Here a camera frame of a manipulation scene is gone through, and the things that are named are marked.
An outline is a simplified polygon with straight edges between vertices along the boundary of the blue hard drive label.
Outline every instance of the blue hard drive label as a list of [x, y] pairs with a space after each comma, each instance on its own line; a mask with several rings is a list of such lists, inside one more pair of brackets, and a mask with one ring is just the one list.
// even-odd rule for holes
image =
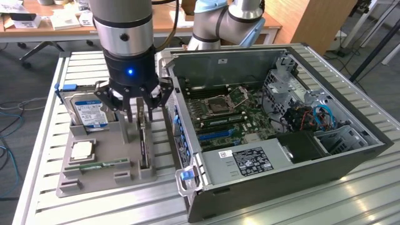
[[107, 126], [107, 114], [101, 110], [103, 103], [100, 100], [75, 102], [75, 107], [85, 127], [103, 128]]
[[243, 176], [273, 169], [261, 147], [233, 152], [233, 158]]

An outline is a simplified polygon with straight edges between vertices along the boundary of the office chair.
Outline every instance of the office chair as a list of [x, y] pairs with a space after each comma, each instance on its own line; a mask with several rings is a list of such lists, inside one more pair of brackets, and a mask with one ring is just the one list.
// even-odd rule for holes
[[[27, 48], [27, 44], [25, 43], [17, 43], [19, 47], [21, 49]], [[56, 49], [59, 49], [60, 52], [64, 52], [64, 49], [61, 48], [61, 46], [57, 44], [57, 42], [55, 41], [43, 41], [40, 42], [40, 44], [20, 58], [20, 62], [21, 62], [21, 66], [25, 69], [29, 69], [32, 67], [32, 64], [29, 62], [27, 62], [25, 60], [35, 55], [41, 49], [44, 49], [44, 47], [47, 46], [55, 46]], [[93, 46], [93, 42], [87, 40], [87, 45], [88, 46]]]

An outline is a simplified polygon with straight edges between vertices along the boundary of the chair wheel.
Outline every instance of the chair wheel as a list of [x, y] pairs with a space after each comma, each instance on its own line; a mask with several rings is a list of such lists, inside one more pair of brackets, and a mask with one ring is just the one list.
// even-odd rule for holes
[[25, 44], [25, 43], [17, 43], [17, 46], [19, 46], [21, 49], [25, 49], [25, 48], [27, 48], [27, 44]]
[[25, 69], [31, 69], [32, 64], [31, 64], [29, 62], [23, 62], [21, 66], [23, 66]]
[[88, 46], [93, 46], [95, 44], [93, 44], [92, 41], [87, 41], [87, 45], [88, 45]]

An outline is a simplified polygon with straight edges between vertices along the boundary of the slotted metal table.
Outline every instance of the slotted metal table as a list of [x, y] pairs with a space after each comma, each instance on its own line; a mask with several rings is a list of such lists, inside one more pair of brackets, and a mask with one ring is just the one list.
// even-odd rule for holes
[[[309, 47], [299, 44], [284, 46], [291, 46], [305, 58], [395, 145], [340, 180], [196, 224], [400, 224], [400, 123]], [[305, 71], [301, 68], [299, 71], [308, 87], [319, 89], [319, 84]], [[52, 87], [60, 81], [65, 84], [93, 84], [107, 77], [103, 53], [73, 52], [60, 56]], [[155, 112], [152, 123], [157, 180], [137, 186], [59, 198], [55, 190], [69, 122], [65, 107], [60, 105], [51, 89], [13, 225], [188, 224], [185, 203], [175, 182], [175, 167], [161, 111]]]

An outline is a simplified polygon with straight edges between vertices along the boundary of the screw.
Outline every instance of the screw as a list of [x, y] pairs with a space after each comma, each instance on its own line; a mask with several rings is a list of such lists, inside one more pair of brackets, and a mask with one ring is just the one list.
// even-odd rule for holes
[[121, 34], [121, 35], [120, 35], [120, 39], [121, 39], [123, 41], [128, 41], [128, 40], [129, 40], [129, 36], [128, 36], [127, 34]]

